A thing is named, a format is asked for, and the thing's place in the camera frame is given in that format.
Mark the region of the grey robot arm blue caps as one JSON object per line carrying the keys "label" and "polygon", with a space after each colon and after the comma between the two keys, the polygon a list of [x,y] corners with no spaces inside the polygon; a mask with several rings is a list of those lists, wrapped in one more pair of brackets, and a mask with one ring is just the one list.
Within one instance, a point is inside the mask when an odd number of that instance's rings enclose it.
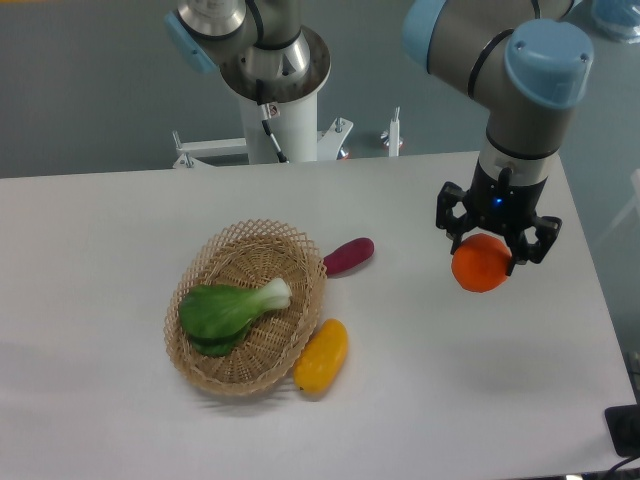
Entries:
{"label": "grey robot arm blue caps", "polygon": [[[562,223],[536,208],[582,100],[594,53],[566,21],[570,1],[417,1],[402,28],[406,54],[489,113],[468,188],[446,183],[436,226],[454,249],[482,229],[500,236],[510,265],[538,264]],[[219,71],[241,108],[253,164],[334,160],[346,129],[317,129],[329,77],[324,40],[297,1],[182,1],[164,23],[199,72]]]}

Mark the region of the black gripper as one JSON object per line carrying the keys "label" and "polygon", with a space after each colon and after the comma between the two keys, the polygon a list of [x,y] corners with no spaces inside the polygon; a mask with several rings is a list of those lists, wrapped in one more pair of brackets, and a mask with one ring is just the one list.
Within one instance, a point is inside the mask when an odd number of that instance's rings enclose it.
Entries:
{"label": "black gripper", "polygon": [[499,167],[494,177],[477,161],[468,191],[452,182],[444,183],[437,196],[436,227],[444,230],[451,241],[451,255],[461,246],[466,233],[480,228],[504,236],[511,253],[507,276],[517,265],[540,264],[544,260],[562,228],[560,218],[537,215],[547,179],[513,185],[514,179],[511,167]]}

